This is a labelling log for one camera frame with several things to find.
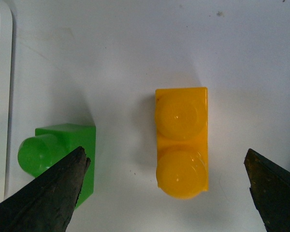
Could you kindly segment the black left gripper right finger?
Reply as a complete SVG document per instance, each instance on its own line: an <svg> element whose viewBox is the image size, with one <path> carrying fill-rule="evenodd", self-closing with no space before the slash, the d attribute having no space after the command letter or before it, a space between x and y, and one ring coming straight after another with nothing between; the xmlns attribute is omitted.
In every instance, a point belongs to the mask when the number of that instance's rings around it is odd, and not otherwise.
<svg viewBox="0 0 290 232"><path fill-rule="evenodd" d="M249 149L244 165L250 193L268 232L290 232L290 172Z"/></svg>

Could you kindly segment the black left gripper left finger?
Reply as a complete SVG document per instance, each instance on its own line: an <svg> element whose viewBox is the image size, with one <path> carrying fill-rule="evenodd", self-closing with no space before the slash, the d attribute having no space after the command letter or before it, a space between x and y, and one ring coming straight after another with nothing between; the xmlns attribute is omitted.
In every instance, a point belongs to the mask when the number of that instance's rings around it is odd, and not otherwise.
<svg viewBox="0 0 290 232"><path fill-rule="evenodd" d="M0 232L66 231L90 162L80 146L1 202Z"/></svg>

